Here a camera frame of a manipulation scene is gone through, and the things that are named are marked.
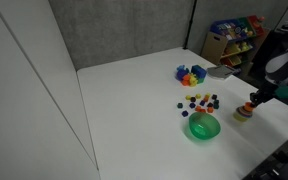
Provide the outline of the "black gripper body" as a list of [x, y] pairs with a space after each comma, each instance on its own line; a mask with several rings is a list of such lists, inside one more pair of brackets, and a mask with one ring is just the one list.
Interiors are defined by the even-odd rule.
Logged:
[[267, 102], [271, 100], [274, 97], [277, 89], [278, 85], [265, 81], [256, 92], [256, 100], [258, 102]]

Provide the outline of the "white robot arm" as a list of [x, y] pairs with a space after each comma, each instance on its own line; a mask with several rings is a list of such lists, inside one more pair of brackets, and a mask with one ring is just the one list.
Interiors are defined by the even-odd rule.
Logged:
[[281, 85], [288, 86], [288, 48], [267, 62], [264, 82], [250, 94], [251, 104], [256, 107], [271, 100]]

